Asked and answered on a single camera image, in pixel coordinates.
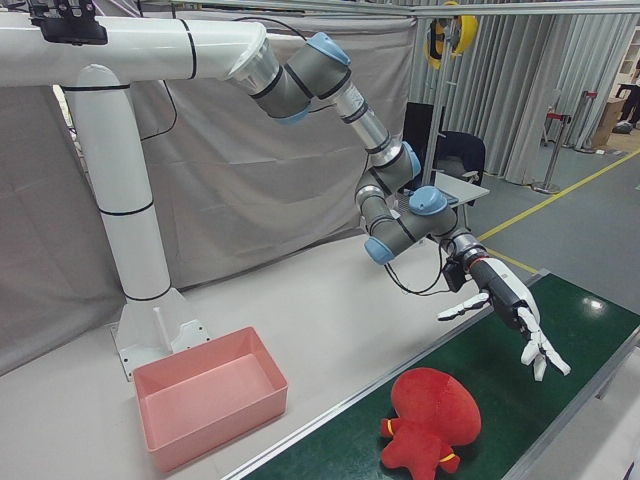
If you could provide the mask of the robot dexterous hand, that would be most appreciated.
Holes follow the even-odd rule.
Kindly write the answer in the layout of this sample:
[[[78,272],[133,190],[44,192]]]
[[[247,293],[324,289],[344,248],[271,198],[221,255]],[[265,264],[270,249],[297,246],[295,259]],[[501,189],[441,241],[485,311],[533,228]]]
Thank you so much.
[[[521,363],[533,366],[533,376],[542,381],[548,364],[567,376],[571,367],[555,350],[540,325],[540,314],[528,287],[499,259],[483,257],[474,260],[468,273],[479,288],[479,293],[468,300],[440,312],[439,321],[449,321],[470,310],[490,303],[494,312],[512,329],[518,330],[526,340]]]

